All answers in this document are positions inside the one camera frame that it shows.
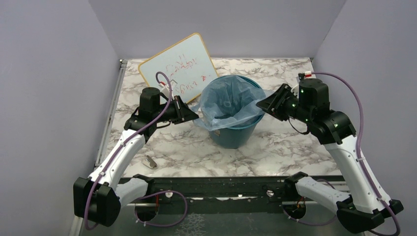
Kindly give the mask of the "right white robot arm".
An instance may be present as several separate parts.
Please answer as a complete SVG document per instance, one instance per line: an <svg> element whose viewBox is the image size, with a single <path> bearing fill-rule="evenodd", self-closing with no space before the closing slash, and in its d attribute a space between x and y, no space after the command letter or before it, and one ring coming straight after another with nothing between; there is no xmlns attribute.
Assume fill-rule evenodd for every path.
<svg viewBox="0 0 417 236"><path fill-rule="evenodd" d="M257 103L265 113L280 121L290 118L306 124L307 130L335 160L349 193L326 186L298 172L284 181L284 195L293 201L309 198L334 213L349 232L373 232L386 218L395 217L404 207L392 199L378 183L361 149L359 136L349 119L330 108L328 86L319 79L303 79L298 95L283 84L271 96Z"/></svg>

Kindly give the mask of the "blue plastic trash bag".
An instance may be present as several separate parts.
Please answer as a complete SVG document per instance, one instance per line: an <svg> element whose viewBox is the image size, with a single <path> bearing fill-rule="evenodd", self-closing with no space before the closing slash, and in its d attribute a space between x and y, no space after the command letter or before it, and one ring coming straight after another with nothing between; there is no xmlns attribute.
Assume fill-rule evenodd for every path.
<svg viewBox="0 0 417 236"><path fill-rule="evenodd" d="M264 115L256 103L272 94L245 76L221 76L203 89L199 102L191 108L202 114L193 123L207 131L252 125Z"/></svg>

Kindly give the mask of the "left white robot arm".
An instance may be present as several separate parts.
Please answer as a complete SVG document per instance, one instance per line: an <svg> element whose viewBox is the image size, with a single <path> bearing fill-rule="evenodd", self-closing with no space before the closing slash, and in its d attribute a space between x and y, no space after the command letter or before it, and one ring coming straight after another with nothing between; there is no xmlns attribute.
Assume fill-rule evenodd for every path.
<svg viewBox="0 0 417 236"><path fill-rule="evenodd" d="M133 200L152 200L155 189L145 177L119 182L125 169L157 130L159 122L180 124L198 117L178 95L152 87L143 89L139 106L126 121L117 145L87 178L79 177L74 182L74 214L109 227L121 208Z"/></svg>

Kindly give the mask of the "teal plastic trash bin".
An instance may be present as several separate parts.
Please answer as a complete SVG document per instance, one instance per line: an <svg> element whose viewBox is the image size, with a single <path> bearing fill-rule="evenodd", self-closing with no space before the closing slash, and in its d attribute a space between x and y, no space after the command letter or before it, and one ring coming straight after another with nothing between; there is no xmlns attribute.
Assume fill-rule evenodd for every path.
<svg viewBox="0 0 417 236"><path fill-rule="evenodd" d="M257 123L261 121L263 116L257 119L256 122L252 125L246 127L223 128L214 131L208 131L209 136L213 139L213 141L216 144L220 145L223 148L237 149L248 141Z"/></svg>

